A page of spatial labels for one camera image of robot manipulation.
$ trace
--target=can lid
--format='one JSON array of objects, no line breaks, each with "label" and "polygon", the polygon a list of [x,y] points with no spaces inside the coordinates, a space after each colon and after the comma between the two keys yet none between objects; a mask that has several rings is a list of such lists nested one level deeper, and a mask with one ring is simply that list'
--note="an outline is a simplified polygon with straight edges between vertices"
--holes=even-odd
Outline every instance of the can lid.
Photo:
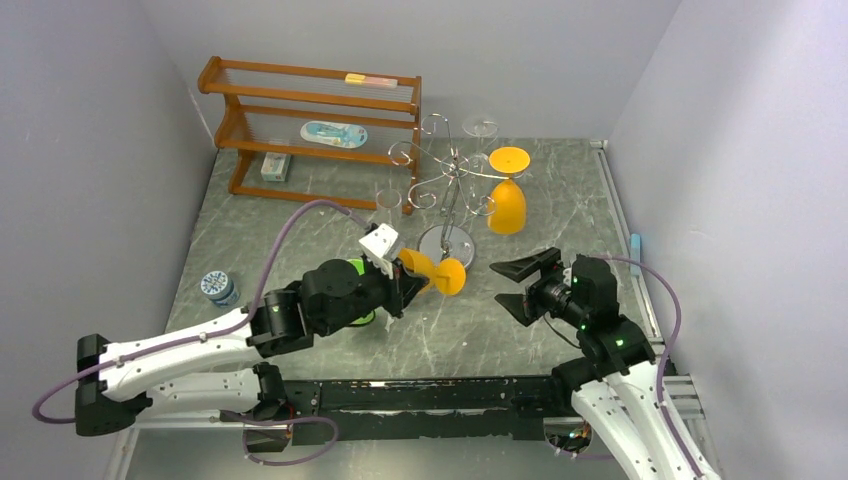
[{"label": "can lid", "polygon": [[226,296],[232,291],[230,277],[220,271],[209,272],[200,279],[200,291],[211,299]]}]

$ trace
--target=white wall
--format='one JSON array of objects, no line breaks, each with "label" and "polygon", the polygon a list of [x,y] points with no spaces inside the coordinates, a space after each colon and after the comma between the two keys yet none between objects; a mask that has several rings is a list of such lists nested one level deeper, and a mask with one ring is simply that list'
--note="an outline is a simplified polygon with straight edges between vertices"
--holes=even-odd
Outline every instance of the white wall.
[{"label": "white wall", "polygon": [[[848,5],[685,0],[610,140],[733,479],[845,478]],[[652,284],[666,332],[672,310]]]},{"label": "white wall", "polygon": [[114,439],[30,406],[77,338],[161,333],[214,152],[136,2],[4,1],[0,45],[2,477],[102,478]]},{"label": "white wall", "polygon": [[[144,0],[191,85],[212,55],[423,77],[425,113],[608,138],[680,0]],[[220,95],[198,98],[215,128]]]}]

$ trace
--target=blue and white can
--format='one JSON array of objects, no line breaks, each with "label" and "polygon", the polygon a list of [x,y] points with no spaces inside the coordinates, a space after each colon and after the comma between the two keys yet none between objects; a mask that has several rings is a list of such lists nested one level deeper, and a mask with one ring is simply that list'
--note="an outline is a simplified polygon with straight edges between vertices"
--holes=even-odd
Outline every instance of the blue and white can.
[{"label": "blue and white can", "polygon": [[221,308],[235,305],[239,299],[238,289],[232,277],[220,270],[203,276],[200,280],[200,291]]}]

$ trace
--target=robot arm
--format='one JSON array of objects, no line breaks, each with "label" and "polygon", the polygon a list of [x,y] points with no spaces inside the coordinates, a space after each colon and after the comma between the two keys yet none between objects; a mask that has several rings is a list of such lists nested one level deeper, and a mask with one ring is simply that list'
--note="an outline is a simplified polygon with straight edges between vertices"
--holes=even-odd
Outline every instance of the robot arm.
[{"label": "robot arm", "polygon": [[[703,455],[671,402],[660,405],[656,385],[661,379],[654,353],[638,325],[619,314],[617,283],[604,260],[577,256],[570,269],[559,249],[513,262],[491,265],[515,282],[531,275],[539,279],[524,294],[495,297],[522,325],[542,315],[560,318],[577,329],[584,358],[554,368],[552,379],[560,402],[585,418],[609,446],[628,478],[686,479],[695,469],[680,448],[694,458],[703,478],[718,474]],[[623,411],[616,397],[624,403]],[[668,412],[671,426],[662,416]]]},{"label": "robot arm", "polygon": [[[106,362],[114,365],[80,381],[77,433],[112,433],[139,416],[278,407],[278,397],[285,392],[282,377],[276,367],[260,362],[310,348],[315,335],[331,335],[378,307],[401,317],[426,286],[425,278],[410,275],[397,260],[400,243],[391,227],[374,228],[359,243],[367,260],[362,275],[346,260],[328,260],[300,281],[265,294],[249,322],[244,307],[201,325],[134,342],[110,343],[100,335],[81,338],[78,371]],[[180,342],[186,338],[197,341]],[[124,360],[145,349],[158,351]],[[259,365],[235,373],[197,373],[234,363]]]}]

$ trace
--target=round metal base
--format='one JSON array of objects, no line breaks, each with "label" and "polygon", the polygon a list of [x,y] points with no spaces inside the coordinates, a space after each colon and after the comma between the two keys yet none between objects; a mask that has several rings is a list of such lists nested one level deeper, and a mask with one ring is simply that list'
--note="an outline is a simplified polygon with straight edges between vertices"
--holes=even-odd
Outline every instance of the round metal base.
[{"label": "round metal base", "polygon": [[[476,247],[471,235],[460,227],[449,227],[448,230],[448,257],[459,260],[459,263],[468,270],[474,262]],[[418,251],[433,261],[438,266],[442,261],[442,225],[437,225],[421,235],[418,241]]]}]

